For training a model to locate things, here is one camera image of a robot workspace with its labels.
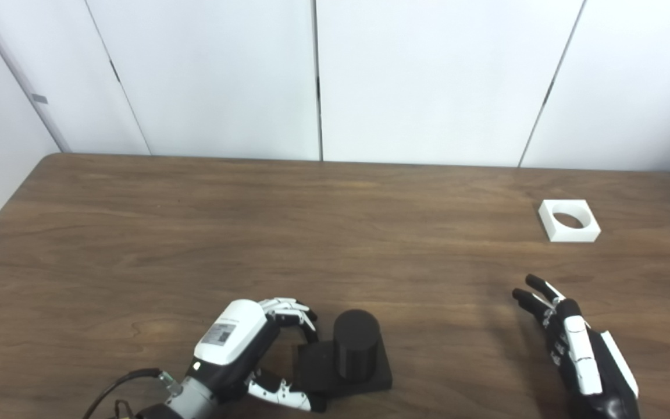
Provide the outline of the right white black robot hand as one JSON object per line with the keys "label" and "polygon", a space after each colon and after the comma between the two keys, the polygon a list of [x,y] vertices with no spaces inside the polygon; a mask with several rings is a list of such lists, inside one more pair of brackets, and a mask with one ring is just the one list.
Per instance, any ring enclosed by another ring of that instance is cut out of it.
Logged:
{"label": "right white black robot hand", "polygon": [[533,291],[515,288],[518,306],[534,316],[568,395],[572,418],[640,418],[640,388],[609,331],[595,331],[577,300],[527,274]]}

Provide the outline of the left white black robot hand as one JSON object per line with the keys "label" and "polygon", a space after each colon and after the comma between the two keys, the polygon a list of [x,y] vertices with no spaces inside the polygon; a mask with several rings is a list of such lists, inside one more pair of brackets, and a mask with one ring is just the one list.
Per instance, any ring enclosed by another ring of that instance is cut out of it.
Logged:
{"label": "left white black robot hand", "polygon": [[293,409],[325,412],[327,401],[260,367],[284,327],[300,328],[306,342],[319,341],[318,316],[295,298],[232,301],[197,342],[187,381],[221,405],[245,395]]}

